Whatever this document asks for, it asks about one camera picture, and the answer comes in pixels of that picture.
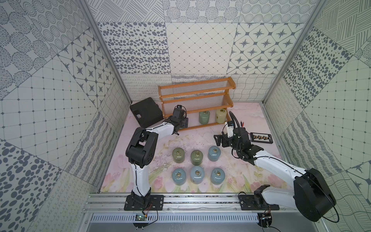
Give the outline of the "blue canister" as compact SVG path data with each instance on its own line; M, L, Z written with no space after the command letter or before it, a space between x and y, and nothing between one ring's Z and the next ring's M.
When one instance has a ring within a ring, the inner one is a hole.
M217 147L217 146L211 146L208 149L208 159L210 161L213 161L213 162L218 161L219 158L220 158L220 155L221 155L221 150L220 150L219 147Z
M193 166L190 171L190 179L194 184L200 184L205 177L204 169L201 166Z
M186 172L182 168L177 168L172 173L173 181L176 185L181 186L186 182Z
M211 172L210 180L214 185L220 185L225 180L225 172L221 168L214 168Z

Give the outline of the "green canister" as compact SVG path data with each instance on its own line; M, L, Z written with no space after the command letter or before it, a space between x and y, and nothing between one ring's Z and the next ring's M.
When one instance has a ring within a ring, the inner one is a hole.
M202 111L199 112L199 123L202 125L206 125L209 123L210 119L210 112L209 111Z
M191 163L195 166L201 165L203 162L203 153L200 150L191 152Z
M172 152L173 160L176 163L182 163L185 160L185 151L182 148L175 148Z

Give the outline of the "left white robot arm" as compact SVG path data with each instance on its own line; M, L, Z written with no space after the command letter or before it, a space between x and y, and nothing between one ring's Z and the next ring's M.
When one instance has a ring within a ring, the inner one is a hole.
M166 136L178 134L178 131L187 128L188 118L186 108L177 105L173 114L161 124L152 128L138 127L127 147L126 156L133 170L134 187L131 197L142 207L150 204L151 188L149 184L148 165L153 160L157 142Z

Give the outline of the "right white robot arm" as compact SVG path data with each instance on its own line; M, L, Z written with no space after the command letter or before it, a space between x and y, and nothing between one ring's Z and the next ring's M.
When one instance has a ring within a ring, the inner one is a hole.
M286 182L291 188L262 185L254 191L257 208L274 205L298 210L310 221L318 221L336 206L336 199L323 175L314 168L304 169L285 162L262 147L251 144L245 128L234 128L230 137L214 135L217 146L231 147L233 157L263 168Z

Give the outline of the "wooden three-tier shelf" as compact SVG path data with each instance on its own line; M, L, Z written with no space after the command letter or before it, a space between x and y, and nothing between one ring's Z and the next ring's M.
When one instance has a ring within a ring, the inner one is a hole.
M177 105L182 105L188 114L220 109L227 112L233 107L229 90L234 89L236 84L231 77L158 86L163 117L170 117Z

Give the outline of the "black terminal board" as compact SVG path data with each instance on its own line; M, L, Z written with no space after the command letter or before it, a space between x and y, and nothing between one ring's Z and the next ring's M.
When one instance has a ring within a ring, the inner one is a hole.
M264 144L272 144L273 139L272 135L268 133L250 133L251 141L254 143L264 143Z

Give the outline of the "pale yellow canister bottom right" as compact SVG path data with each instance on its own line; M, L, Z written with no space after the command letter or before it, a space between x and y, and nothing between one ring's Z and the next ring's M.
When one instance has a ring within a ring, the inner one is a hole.
M215 121L218 124L224 124L227 117L226 109L217 109L215 112Z

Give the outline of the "black plastic case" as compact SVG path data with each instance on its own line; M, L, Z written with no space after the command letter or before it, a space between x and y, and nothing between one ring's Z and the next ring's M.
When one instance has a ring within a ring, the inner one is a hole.
M149 128L163 120L161 109L151 97L132 104L130 110L142 128Z

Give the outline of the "floral pink table mat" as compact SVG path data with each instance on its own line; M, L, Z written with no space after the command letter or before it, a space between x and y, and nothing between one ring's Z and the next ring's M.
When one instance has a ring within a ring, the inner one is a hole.
M105 175L101 187L102 192L131 192L134 186L134 176L125 151L137 127L139 124L133 114L129 113ZM159 140L156 154L149 165L149 184L152 192L239 193L244 191L248 193L264 184L277 188L288 187L287 183L270 172L233 157L231 148L221 148L219 160L210 161L207 155L208 149L215 145L213 135L220 134L222 129L223 125L219 124L181 131L178 135L167 136ZM185 151L184 162L174 162L172 152L175 148L182 148ZM190 170L193 167L190 154L194 150L200 150L203 153L201 166L205 171L205 178L201 184L194 184L190 180ZM177 168L182 168L186 172L186 182L181 186L176 185L172 178L172 173ZM225 172L225 180L220 185L214 185L210 180L214 168L221 168Z

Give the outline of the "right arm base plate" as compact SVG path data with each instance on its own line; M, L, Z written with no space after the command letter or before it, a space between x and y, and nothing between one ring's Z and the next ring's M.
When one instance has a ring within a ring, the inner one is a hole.
M242 194L238 195L239 204L242 211L246 210L280 210L279 205L270 205L265 202L264 199L256 197L255 195L251 194Z

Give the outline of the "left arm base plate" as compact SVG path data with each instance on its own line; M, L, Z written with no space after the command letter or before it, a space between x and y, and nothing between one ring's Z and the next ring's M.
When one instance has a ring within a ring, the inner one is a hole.
M161 211L163 209L164 195L152 195L148 193L145 197L136 195L134 192L126 197L125 211Z

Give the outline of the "aluminium mounting rail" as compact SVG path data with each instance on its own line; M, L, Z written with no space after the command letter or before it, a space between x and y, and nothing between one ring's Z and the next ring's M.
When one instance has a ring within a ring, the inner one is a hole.
M164 203L162 211L200 211L200 212L216 212L218 210L242 211L238 195L253 193L216 193L216 194L191 194L191 193L155 193L152 195L164 195ZM83 206L82 212L86 213L117 213L124 212L126 197L129 193L103 193L91 194L88 196L87 202ZM271 205L279 205L279 211L295 212L296 208L279 203L271 203ZM128 211L128 212L147 212L145 211ZM263 212L263 210L247 210L249 212Z

